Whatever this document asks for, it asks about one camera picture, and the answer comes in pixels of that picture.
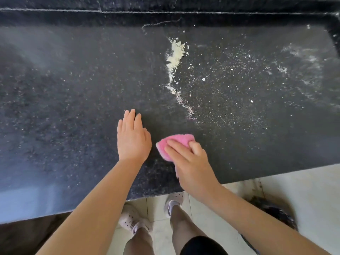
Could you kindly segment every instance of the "person's right hand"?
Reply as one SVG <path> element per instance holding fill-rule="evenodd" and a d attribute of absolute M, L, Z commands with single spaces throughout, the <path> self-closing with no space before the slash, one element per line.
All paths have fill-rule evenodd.
<path fill-rule="evenodd" d="M 181 143 L 168 140 L 165 151 L 176 165 L 181 187 L 196 200 L 206 204 L 221 187 L 198 142 L 190 141 L 189 150 Z"/>

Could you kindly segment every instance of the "foot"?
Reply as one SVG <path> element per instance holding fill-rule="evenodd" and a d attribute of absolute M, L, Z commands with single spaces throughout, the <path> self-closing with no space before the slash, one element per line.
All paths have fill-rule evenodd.
<path fill-rule="evenodd" d="M 179 207 L 182 207 L 182 204 L 183 204 L 183 192 L 170 194 L 164 205 L 164 213 L 166 217 L 167 218 L 171 217 L 171 211 L 173 206 L 178 205 Z"/>
<path fill-rule="evenodd" d="M 119 218 L 121 227 L 131 231 L 134 235 L 139 228 L 145 228 L 147 232 L 151 232 L 152 225 L 146 218 L 141 218 L 134 206 L 125 204 L 122 214 Z"/>

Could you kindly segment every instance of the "person's left leg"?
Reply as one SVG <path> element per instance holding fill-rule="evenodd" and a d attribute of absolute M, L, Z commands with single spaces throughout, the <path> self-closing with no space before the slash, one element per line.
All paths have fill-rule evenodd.
<path fill-rule="evenodd" d="M 134 234 L 126 243 L 123 255 L 154 255 L 151 223 L 146 218 L 140 218 L 133 206 L 124 205 L 119 224 Z"/>

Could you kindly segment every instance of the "person's left arm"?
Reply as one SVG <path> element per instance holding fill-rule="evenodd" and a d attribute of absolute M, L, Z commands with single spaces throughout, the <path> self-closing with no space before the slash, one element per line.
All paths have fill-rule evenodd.
<path fill-rule="evenodd" d="M 119 161 L 46 241 L 37 255 L 105 255 L 130 187 L 151 150 L 141 115 L 125 111 L 117 128 Z"/>

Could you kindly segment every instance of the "pink sponge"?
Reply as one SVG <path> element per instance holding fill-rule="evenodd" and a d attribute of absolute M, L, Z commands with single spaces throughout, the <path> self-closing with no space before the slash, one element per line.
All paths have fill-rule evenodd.
<path fill-rule="evenodd" d="M 156 143 L 156 147 L 159 151 L 159 154 L 164 158 L 164 160 L 172 162 L 172 159 L 169 157 L 168 153 L 165 152 L 164 148 L 167 146 L 167 141 L 169 139 L 173 139 L 178 141 L 179 143 L 185 145 L 187 148 L 189 148 L 189 142 L 195 141 L 195 137 L 192 134 L 177 134 L 172 135 L 169 137 L 166 137 L 165 139 L 162 139 L 161 141 Z"/>

